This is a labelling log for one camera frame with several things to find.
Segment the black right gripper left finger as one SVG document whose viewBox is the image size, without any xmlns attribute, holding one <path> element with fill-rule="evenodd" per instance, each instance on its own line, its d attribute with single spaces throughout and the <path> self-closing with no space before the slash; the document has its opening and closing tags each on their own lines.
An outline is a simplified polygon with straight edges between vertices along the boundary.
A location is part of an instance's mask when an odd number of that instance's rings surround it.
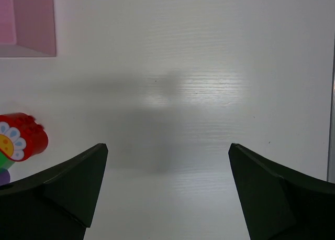
<svg viewBox="0 0 335 240">
<path fill-rule="evenodd" d="M 91 227 L 108 149 L 79 155 L 1 186 L 1 239 L 83 239 Z"/>
</svg>

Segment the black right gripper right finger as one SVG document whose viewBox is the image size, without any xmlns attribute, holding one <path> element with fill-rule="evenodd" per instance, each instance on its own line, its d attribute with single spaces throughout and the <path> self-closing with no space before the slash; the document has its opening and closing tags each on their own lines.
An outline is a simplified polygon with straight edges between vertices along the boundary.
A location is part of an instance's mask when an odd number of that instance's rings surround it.
<svg viewBox="0 0 335 240">
<path fill-rule="evenodd" d="M 334 184 L 241 144 L 229 160 L 251 239 L 334 239 Z"/>
</svg>

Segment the green lego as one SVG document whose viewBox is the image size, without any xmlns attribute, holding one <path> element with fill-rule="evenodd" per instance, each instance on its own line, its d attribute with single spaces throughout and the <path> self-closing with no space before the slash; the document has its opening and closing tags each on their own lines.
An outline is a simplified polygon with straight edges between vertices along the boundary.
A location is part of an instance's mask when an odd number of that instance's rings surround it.
<svg viewBox="0 0 335 240">
<path fill-rule="evenodd" d="M 0 170 L 8 170 L 15 162 L 8 159 L 5 154 L 0 151 Z"/>
</svg>

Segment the red flower lego brick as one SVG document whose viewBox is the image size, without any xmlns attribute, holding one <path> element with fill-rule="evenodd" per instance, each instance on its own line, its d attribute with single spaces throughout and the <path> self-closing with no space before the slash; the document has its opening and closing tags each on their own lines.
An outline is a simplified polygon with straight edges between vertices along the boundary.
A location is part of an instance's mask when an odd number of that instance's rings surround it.
<svg viewBox="0 0 335 240">
<path fill-rule="evenodd" d="M 1 115 L 1 157 L 21 162 L 47 148 L 48 136 L 35 118 L 25 113 Z"/>
</svg>

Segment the purple round lego brick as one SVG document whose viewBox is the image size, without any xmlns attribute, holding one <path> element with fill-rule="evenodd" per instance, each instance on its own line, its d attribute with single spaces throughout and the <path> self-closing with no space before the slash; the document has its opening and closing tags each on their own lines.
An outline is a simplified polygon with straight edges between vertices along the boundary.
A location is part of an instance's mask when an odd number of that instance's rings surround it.
<svg viewBox="0 0 335 240">
<path fill-rule="evenodd" d="M 0 170 L 0 186 L 10 183 L 10 173 L 7 169 Z"/>
</svg>

